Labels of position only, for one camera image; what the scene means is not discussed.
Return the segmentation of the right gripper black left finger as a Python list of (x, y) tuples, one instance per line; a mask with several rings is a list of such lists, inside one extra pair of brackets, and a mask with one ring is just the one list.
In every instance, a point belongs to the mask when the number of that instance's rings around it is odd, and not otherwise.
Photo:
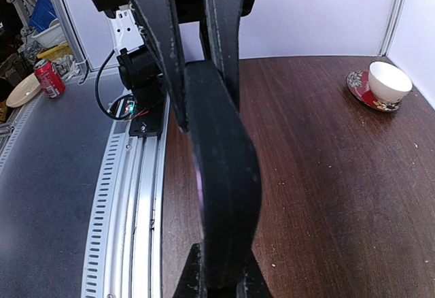
[(191, 246), (173, 298), (204, 298), (206, 296), (207, 289), (203, 280), (201, 245), (195, 243)]

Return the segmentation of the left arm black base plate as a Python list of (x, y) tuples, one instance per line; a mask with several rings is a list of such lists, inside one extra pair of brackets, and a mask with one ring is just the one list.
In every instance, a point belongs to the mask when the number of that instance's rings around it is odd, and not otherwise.
[(131, 137), (159, 137), (163, 129), (166, 99), (130, 122), (128, 134)]

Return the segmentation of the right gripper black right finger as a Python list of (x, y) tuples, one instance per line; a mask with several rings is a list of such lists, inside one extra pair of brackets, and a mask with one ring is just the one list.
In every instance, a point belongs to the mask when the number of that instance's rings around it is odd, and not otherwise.
[(272, 294), (251, 251), (246, 260), (243, 277), (237, 284), (237, 298), (271, 298)]

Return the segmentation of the black smartphone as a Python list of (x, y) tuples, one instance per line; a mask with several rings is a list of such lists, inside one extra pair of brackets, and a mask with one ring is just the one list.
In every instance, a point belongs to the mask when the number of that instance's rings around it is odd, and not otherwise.
[(211, 61), (185, 68), (186, 109), (204, 199), (205, 286), (234, 288), (243, 277), (262, 204), (260, 166), (221, 74)]
[(200, 216), (200, 220), (201, 220), (200, 233), (201, 233), (201, 240), (203, 240), (204, 239), (203, 183), (202, 183), (200, 165), (198, 164), (198, 160), (195, 156), (194, 156), (194, 168), (195, 168), (195, 174), (196, 174), (196, 185), (197, 185), (197, 193), (198, 193), (199, 216)]

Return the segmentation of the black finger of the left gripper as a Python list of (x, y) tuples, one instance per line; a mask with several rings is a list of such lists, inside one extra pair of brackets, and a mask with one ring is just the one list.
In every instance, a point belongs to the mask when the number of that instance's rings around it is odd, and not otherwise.
[(184, 54), (173, 0), (130, 0), (140, 33), (157, 60), (178, 127), (188, 131), (184, 90)]
[(239, 26), (243, 0), (203, 0), (211, 60), (239, 107)]

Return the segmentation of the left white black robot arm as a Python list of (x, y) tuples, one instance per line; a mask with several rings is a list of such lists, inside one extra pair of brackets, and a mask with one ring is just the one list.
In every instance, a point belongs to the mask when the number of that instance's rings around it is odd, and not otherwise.
[(123, 85), (131, 90), (142, 108), (158, 98), (162, 84), (169, 94), (179, 128), (186, 131), (185, 58), (181, 24), (198, 22), (203, 53), (222, 77), (232, 102), (239, 96), (239, 27), (255, 0), (92, 0), (96, 9), (114, 20), (122, 8), (132, 12), (140, 40), (128, 48), (117, 45)]

